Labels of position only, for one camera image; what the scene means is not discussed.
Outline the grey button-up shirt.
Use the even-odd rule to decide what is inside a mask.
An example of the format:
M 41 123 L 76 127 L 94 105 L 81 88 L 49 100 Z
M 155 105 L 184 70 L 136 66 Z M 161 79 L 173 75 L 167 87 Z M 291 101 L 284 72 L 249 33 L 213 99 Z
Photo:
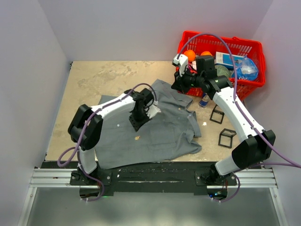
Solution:
M 201 137 L 196 113 L 188 110 L 192 98 L 171 89 L 171 85 L 162 80 L 156 80 L 152 87 L 161 113 L 137 132 L 130 124 L 130 114 L 126 112 L 103 123 L 100 140 L 95 147 L 101 168 L 173 160 L 201 151 L 202 146 L 194 141 L 194 138 Z

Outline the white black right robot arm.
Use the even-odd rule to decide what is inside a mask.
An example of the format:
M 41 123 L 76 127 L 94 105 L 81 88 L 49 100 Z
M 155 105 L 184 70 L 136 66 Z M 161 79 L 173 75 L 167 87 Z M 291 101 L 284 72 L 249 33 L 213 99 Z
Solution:
M 176 55 L 172 64 L 178 67 L 178 71 L 174 73 L 171 88 L 183 93 L 191 88 L 202 89 L 225 113 L 240 141 L 229 157 L 211 165 L 209 172 L 202 176 L 204 183 L 220 185 L 230 173 L 249 168 L 270 157 L 271 148 L 267 142 L 275 142 L 275 133 L 266 131 L 250 115 L 237 97 L 229 78 L 217 75 L 212 56 L 197 57 L 195 73 L 188 69 L 188 57 L 184 54 Z

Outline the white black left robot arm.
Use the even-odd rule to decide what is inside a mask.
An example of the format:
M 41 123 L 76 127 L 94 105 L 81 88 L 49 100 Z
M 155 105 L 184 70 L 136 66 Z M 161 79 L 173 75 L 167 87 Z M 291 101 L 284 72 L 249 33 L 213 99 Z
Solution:
M 76 143 L 78 172 L 87 185 L 98 183 L 94 147 L 100 140 L 103 123 L 123 112 L 130 113 L 129 121 L 135 131 L 149 122 L 160 110 L 154 89 L 140 92 L 129 89 L 120 96 L 100 105 L 81 105 L 75 113 L 68 133 Z

